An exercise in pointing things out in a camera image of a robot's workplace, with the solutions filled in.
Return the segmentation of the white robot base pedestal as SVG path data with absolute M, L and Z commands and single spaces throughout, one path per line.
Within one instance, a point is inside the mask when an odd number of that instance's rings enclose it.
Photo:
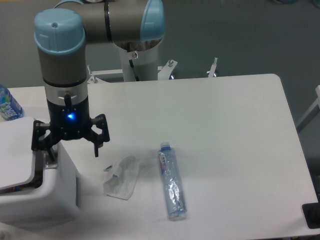
M 158 80 L 159 48 L 163 39 L 115 42 L 125 82 Z

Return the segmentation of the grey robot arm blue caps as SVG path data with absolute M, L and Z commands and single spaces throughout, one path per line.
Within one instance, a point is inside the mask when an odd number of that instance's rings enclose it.
M 113 43 L 127 82 L 158 79 L 157 48 L 165 36 L 160 0 L 62 0 L 34 18 L 49 123 L 33 124 L 31 148 L 47 152 L 60 141 L 86 139 L 97 152 L 110 140 L 104 114 L 90 117 L 86 46 Z

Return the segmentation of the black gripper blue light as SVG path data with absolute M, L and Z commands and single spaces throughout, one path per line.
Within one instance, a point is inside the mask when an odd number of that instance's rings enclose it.
M 105 114 L 90 118 L 89 99 L 67 108 L 65 105 L 47 102 L 50 122 L 33 121 L 31 149 L 45 151 L 52 162 L 57 162 L 58 154 L 53 146 L 61 140 L 85 138 L 93 143 L 94 156 L 99 156 L 99 148 L 110 141 L 110 133 Z

